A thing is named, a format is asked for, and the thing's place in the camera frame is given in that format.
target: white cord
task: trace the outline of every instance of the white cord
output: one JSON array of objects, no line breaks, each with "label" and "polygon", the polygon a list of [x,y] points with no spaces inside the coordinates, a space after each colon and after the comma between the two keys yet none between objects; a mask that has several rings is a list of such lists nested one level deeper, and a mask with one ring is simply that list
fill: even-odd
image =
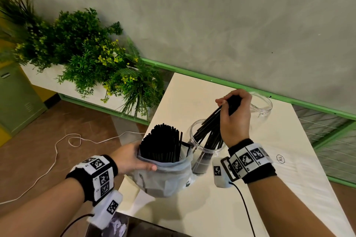
[{"label": "white cord", "polygon": [[[47,171],[45,174],[41,175],[41,176],[34,182],[34,184],[33,184],[28,190],[26,190],[24,193],[21,194],[21,196],[19,196],[19,197],[16,198],[16,199],[13,199],[13,200],[4,201],[3,203],[0,203],[0,205],[1,205],[1,204],[5,204],[5,203],[10,203],[10,202],[12,202],[12,201],[15,201],[15,200],[20,199],[23,195],[25,195],[25,193],[26,193],[27,191],[29,191],[31,188],[34,187],[34,185],[37,183],[38,180],[40,180],[43,176],[45,176],[47,173],[50,172],[50,170],[54,167],[54,165],[56,164],[56,161],[57,161],[57,155],[58,155],[57,143],[59,143],[59,142],[60,142],[61,140],[63,140],[65,137],[67,137],[67,136],[69,136],[69,135],[79,135],[79,137],[70,137],[70,138],[68,139],[68,143],[69,143],[71,146],[73,146],[73,147],[79,147],[79,146],[82,144],[82,140],[84,140],[84,141],[90,141],[90,142],[93,142],[93,143],[98,144],[98,143],[102,143],[102,142],[106,142],[106,141],[109,141],[109,140],[118,138],[118,137],[122,136],[123,134],[125,134],[126,132],[135,133],[135,134],[145,134],[145,133],[141,133],[141,132],[125,131],[124,133],[122,133],[122,134],[119,135],[119,136],[112,137],[112,138],[110,138],[110,139],[103,140],[103,141],[101,141],[101,142],[94,142],[94,141],[92,141],[92,140],[83,139],[82,136],[81,136],[80,134],[78,134],[78,133],[71,133],[71,134],[65,135],[63,138],[61,138],[61,139],[60,139],[59,141],[57,141],[56,144],[55,144],[55,150],[56,150],[55,162],[53,162],[52,166],[48,169],[48,171]],[[73,145],[73,144],[70,143],[70,140],[73,139],[73,138],[80,139],[79,145]]]}]

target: metal grid panel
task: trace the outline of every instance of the metal grid panel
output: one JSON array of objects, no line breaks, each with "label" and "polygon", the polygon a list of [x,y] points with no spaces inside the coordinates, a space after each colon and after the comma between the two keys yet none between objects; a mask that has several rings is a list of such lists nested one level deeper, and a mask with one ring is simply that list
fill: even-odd
[{"label": "metal grid panel", "polygon": [[317,155],[327,175],[356,184],[356,130],[325,145]]},{"label": "metal grid panel", "polygon": [[293,105],[293,108],[311,144],[327,136],[348,121],[343,117],[322,113],[302,106]]}]

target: green locker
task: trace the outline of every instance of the green locker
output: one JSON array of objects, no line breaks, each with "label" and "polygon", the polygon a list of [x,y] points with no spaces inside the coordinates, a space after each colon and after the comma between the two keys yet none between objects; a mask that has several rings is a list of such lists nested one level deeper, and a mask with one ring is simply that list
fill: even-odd
[{"label": "green locker", "polygon": [[11,136],[46,111],[18,64],[0,69],[0,126]]}]

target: black cable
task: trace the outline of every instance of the black cable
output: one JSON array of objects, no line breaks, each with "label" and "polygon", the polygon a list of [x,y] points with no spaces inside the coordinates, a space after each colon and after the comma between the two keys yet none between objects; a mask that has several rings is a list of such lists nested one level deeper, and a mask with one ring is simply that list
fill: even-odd
[{"label": "black cable", "polygon": [[[242,195],[241,191],[238,189],[238,187],[237,187],[234,183],[232,183],[232,182],[229,182],[229,184],[231,184],[231,185],[233,185],[234,187],[236,187],[236,189],[238,190],[238,192],[239,192],[240,195],[241,195],[241,198],[243,199],[243,195]],[[245,203],[245,200],[244,200],[244,199],[243,199],[243,205],[245,205],[245,209],[246,209],[246,213],[247,213],[248,220],[249,220],[250,225],[251,225],[253,237],[256,237],[255,231],[253,230],[253,227],[252,227],[251,218],[250,218],[250,215],[248,214],[247,206],[246,206],[246,203]]]},{"label": "black cable", "polygon": [[94,216],[94,214],[92,213],[87,213],[86,215],[82,215],[80,217],[78,217],[76,220],[74,220],[72,223],[70,223],[68,225],[68,227],[65,228],[65,230],[63,230],[62,234],[60,235],[60,237],[63,236],[63,234],[65,234],[65,232],[69,229],[70,226],[72,226],[75,222],[77,222],[79,219],[82,219],[83,217],[86,217],[86,216]]}]

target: forearm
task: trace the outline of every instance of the forearm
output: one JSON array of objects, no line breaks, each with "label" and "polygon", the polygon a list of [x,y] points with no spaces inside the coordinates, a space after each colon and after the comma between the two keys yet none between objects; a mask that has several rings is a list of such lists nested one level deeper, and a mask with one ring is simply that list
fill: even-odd
[{"label": "forearm", "polygon": [[0,218],[4,236],[59,236],[84,201],[79,182],[68,178]]},{"label": "forearm", "polygon": [[278,176],[252,182],[248,188],[271,237],[334,236]]}]

